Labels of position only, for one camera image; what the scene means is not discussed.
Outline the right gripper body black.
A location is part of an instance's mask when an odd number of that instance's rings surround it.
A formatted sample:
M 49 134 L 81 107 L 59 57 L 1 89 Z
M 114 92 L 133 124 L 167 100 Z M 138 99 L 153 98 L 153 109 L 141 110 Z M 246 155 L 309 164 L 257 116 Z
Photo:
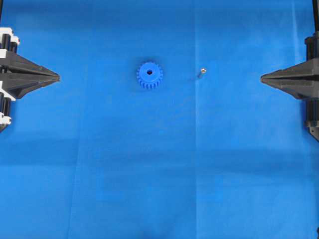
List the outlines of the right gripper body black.
M 315 33 L 311 37 L 305 39 L 307 46 L 307 61 L 313 59 L 319 60 L 319 32 Z M 311 82 L 313 87 L 311 95 L 306 100 L 306 127 L 310 135 L 319 141 L 319 76 L 311 76 Z

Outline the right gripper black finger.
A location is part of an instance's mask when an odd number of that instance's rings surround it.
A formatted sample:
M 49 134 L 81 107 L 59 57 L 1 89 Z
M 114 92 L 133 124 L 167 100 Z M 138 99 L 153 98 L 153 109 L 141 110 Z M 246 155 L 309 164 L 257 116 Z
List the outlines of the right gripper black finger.
M 279 89 L 297 100 L 319 97 L 319 82 L 312 80 L 266 79 L 262 83 Z
M 261 77 L 261 80 L 266 79 L 306 79 L 317 76 L 319 74 L 319 60 L 311 59 L 306 62 L 294 65 L 292 67 L 278 70 Z

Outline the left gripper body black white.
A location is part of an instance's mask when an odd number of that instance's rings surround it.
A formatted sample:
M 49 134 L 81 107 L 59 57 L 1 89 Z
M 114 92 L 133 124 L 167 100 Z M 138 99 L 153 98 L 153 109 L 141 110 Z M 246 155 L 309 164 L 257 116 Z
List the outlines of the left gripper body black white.
M 14 35 L 10 27 L 0 28 L 0 58 L 4 59 L 7 52 L 16 53 L 20 39 Z M 4 131 L 11 124 L 11 102 L 16 99 L 3 89 L 3 80 L 0 81 L 0 131 Z

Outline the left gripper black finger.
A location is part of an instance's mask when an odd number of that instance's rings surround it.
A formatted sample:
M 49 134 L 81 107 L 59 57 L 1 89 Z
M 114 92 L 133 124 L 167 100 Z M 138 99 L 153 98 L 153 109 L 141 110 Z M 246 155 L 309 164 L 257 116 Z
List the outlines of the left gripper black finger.
M 14 98 L 22 98 L 26 94 L 59 82 L 59 77 L 39 77 L 32 79 L 7 79 L 2 82 L 2 89 Z
M 59 77 L 55 72 L 43 66 L 39 66 L 11 51 L 5 51 L 5 66 L 12 72 Z

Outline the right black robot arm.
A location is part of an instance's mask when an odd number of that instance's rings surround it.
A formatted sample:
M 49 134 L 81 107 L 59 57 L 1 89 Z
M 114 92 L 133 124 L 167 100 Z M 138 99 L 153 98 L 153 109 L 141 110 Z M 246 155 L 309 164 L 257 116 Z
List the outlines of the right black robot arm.
M 319 139 L 319 2 L 312 1 L 315 32 L 305 39 L 307 60 L 261 77 L 261 82 L 306 102 L 305 126 Z

